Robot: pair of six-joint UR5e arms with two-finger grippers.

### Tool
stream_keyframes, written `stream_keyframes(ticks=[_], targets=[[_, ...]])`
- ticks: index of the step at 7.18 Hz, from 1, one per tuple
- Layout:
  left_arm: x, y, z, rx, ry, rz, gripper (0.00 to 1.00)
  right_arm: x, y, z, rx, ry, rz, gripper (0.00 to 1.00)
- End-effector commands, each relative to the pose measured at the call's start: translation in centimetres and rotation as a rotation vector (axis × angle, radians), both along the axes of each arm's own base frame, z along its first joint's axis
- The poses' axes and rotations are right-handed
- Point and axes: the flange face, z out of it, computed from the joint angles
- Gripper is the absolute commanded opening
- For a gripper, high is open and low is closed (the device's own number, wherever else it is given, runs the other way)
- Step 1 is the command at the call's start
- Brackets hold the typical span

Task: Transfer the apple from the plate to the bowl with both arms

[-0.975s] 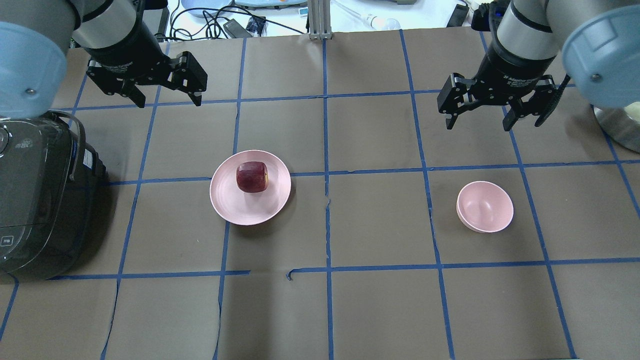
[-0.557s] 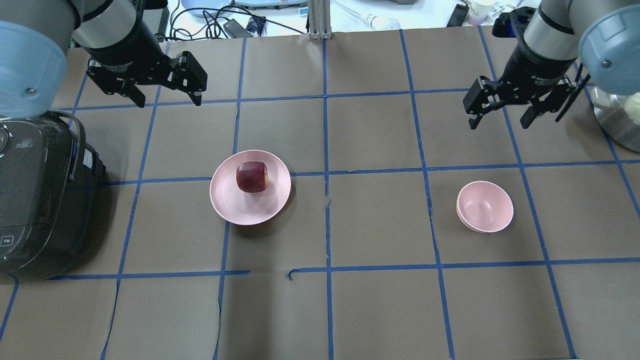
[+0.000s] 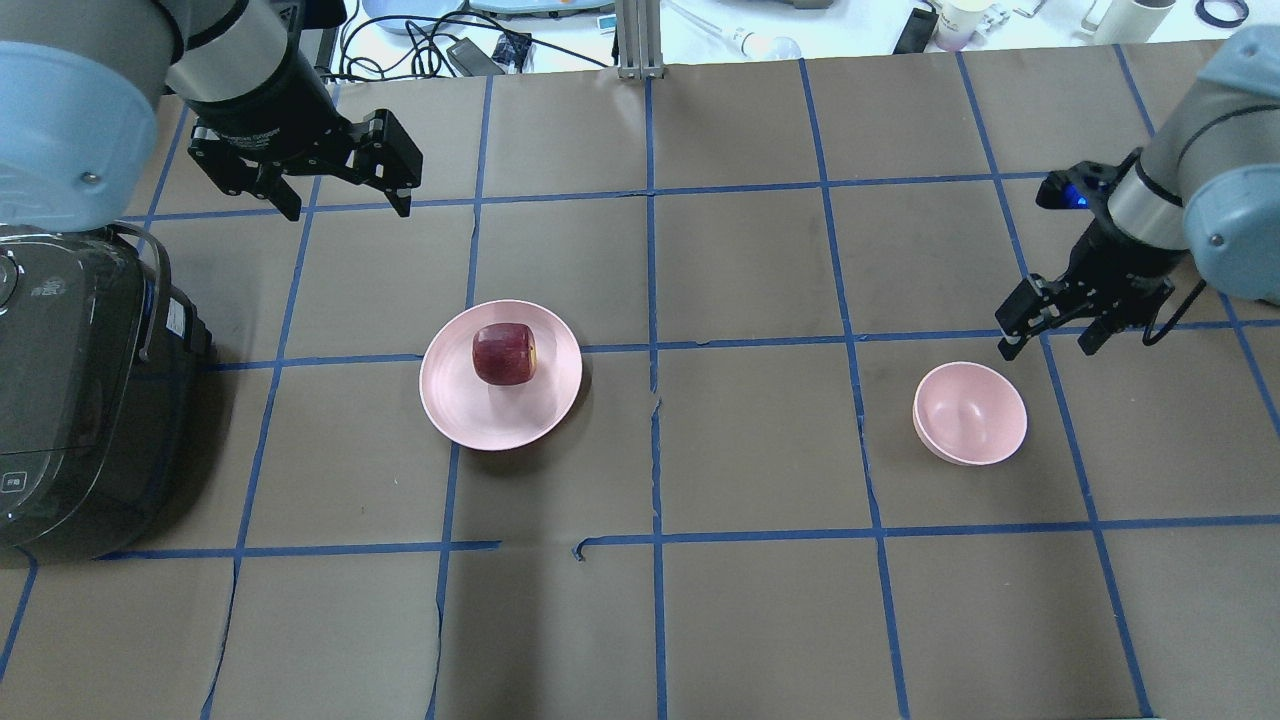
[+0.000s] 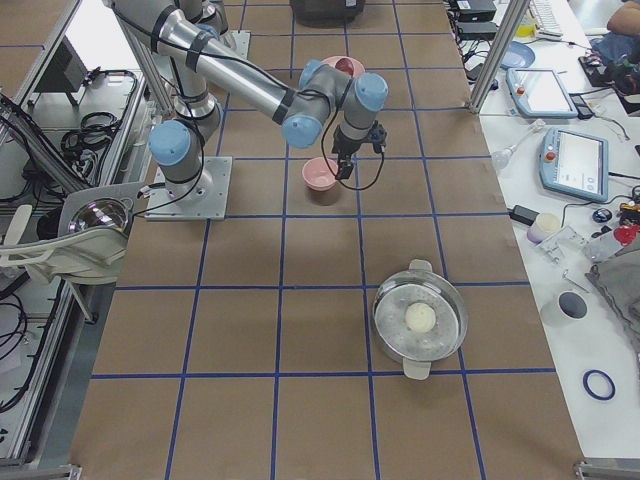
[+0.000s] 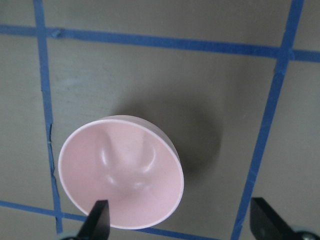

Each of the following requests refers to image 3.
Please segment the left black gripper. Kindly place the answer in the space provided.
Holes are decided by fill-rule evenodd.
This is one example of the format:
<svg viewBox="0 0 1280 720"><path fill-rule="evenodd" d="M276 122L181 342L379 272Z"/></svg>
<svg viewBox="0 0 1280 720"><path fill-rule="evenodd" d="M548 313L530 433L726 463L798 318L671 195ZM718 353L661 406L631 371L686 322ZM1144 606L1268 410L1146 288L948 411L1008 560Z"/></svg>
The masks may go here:
<svg viewBox="0 0 1280 720"><path fill-rule="evenodd" d="M285 176L330 176L380 192L408 218L422 152L388 109L351 126L329 95L196 102L187 152L225 195L250 193L297 222L302 201Z"/></svg>

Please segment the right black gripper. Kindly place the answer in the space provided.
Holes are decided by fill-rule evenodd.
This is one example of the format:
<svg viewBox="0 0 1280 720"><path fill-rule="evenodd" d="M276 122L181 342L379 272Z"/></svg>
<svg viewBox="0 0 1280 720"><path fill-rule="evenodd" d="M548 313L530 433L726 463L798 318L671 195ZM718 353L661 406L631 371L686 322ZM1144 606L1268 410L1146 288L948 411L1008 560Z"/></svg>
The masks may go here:
<svg viewBox="0 0 1280 720"><path fill-rule="evenodd" d="M1032 273L1000 304L995 320L1002 334L997 350L1012 361L1030 340L1076 319L1092 318L1078 346L1094 356L1130 325L1156 325L1172 293L1169 279L1187 255L1157 249L1123 231L1108 201L1125 179L1138 179L1140 150L1119 165L1080 161L1050 172L1036 204L1048 210L1087 210L1092 220L1071 247L1068 269L1055 281Z"/></svg>

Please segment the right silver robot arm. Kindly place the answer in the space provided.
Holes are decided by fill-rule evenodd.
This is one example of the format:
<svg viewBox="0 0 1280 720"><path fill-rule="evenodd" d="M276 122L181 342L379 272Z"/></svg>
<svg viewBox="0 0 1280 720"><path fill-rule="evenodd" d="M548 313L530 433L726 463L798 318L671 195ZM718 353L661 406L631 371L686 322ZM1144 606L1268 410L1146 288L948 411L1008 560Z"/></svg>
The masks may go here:
<svg viewBox="0 0 1280 720"><path fill-rule="evenodd" d="M1279 31L1253 26L1222 44L1121 164L1044 177L1038 206L1092 218L1060 277L1029 274L996 310L1001 356L1078 319L1088 320L1078 340L1087 355L1129 329L1156 345L1208 287L1275 304L1277 177Z"/></svg>

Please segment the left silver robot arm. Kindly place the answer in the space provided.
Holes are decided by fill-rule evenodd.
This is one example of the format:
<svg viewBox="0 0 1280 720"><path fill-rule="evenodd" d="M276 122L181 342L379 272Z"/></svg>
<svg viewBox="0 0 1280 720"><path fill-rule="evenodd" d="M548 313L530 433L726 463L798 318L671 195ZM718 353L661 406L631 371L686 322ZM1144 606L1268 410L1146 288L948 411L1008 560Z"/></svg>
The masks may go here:
<svg viewBox="0 0 1280 720"><path fill-rule="evenodd" d="M188 152L224 195L297 220L293 177L328 176L411 211L422 154L397 117L343 117L269 1L5 1L4 225L95 231L124 217L157 104L193 114Z"/></svg>

